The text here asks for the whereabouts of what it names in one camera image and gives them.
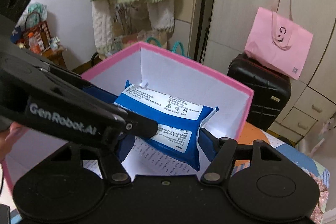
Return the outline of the person left hand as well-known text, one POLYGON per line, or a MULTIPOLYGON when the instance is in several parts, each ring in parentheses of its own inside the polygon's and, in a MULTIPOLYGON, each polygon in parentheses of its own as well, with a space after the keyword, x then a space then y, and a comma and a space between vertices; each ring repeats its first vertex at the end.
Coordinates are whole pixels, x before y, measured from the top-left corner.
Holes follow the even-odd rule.
POLYGON ((28 128, 13 122, 10 127, 0 133, 0 161, 12 150, 15 143, 28 131, 28 128))

